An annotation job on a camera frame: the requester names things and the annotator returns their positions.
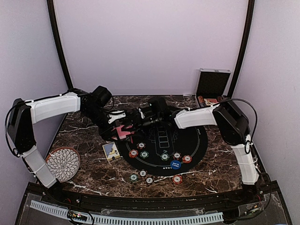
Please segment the red playing card deck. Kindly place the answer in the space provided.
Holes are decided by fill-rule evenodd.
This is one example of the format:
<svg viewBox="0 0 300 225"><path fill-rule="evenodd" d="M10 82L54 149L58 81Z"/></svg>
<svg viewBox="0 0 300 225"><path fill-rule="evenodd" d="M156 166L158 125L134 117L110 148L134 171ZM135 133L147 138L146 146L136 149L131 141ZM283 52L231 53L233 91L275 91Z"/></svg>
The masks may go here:
<svg viewBox="0 0 300 225"><path fill-rule="evenodd" d="M116 127L112 130L113 135L112 135L112 139L114 140L123 140L128 138L130 135L134 134L134 132L130 132L130 131L123 131L122 128L124 127L124 125L121 125L119 127Z"/></svg>

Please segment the green poker chip stack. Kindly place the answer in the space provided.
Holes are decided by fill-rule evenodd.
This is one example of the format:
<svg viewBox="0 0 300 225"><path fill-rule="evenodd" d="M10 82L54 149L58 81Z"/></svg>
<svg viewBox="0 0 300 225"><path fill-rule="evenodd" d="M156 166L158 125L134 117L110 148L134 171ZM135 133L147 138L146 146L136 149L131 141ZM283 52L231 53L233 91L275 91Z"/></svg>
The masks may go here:
<svg viewBox="0 0 300 225"><path fill-rule="evenodd" d="M130 180L131 182L136 182L136 181L138 180L138 176L137 176L136 174L131 174L131 175L129 176L129 180Z"/></svg>

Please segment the blue small blind button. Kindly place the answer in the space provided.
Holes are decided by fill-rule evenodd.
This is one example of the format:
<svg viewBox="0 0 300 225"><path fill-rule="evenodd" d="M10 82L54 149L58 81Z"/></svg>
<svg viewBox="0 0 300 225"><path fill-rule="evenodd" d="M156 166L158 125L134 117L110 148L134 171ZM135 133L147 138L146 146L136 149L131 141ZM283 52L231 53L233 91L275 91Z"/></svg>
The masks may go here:
<svg viewBox="0 0 300 225"><path fill-rule="evenodd" d="M181 162L178 161L178 160L173 160L171 163L170 163L170 167L174 170L178 170L180 169L181 167Z"/></svg>

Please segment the red poker chip stack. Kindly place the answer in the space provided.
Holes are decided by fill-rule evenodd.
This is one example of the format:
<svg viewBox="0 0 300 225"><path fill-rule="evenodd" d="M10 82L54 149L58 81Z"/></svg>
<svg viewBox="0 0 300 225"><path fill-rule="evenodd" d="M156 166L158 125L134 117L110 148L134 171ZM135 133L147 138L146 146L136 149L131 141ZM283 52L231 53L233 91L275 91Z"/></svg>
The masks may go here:
<svg viewBox="0 0 300 225"><path fill-rule="evenodd" d="M182 183L182 176L181 175L174 175L172 177L172 181L174 184L181 184Z"/></svg>

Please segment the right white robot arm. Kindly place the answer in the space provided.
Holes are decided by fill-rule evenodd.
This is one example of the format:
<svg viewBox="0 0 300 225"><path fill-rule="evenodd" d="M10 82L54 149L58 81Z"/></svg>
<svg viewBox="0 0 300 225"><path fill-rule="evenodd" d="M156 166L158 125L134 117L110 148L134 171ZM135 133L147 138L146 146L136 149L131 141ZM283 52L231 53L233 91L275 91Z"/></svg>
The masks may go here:
<svg viewBox="0 0 300 225"><path fill-rule="evenodd" d="M166 112L155 110L150 116L145 116L142 109L135 108L132 125L135 130L159 122L170 122L178 129L218 126L224 142L232 148L240 167L243 190L240 191L239 199L243 203L250 203L257 196L256 187L260 177L251 153L255 130L249 128L249 119L236 102L243 102L252 107L252 104L244 99L227 98L197 109L170 109L166 106Z"/></svg>

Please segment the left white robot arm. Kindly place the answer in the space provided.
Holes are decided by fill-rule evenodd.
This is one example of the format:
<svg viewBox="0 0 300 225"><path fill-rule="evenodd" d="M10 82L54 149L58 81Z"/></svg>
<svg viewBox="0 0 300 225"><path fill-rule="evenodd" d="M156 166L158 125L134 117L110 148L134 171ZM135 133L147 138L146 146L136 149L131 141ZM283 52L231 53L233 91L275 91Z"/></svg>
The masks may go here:
<svg viewBox="0 0 300 225"><path fill-rule="evenodd" d="M126 116L124 111L105 108L112 98L106 87L98 86L93 92L71 88L53 96L31 100L17 98L13 101L5 121L7 144L12 154L24 161L38 182L49 189L47 195L55 204L63 204L66 193L56 187L58 180L45 161L46 150L40 148L50 148L50 141L54 140L59 126L46 131L42 125L62 121L64 115L80 112L98 127L103 139L110 140L113 122Z"/></svg>

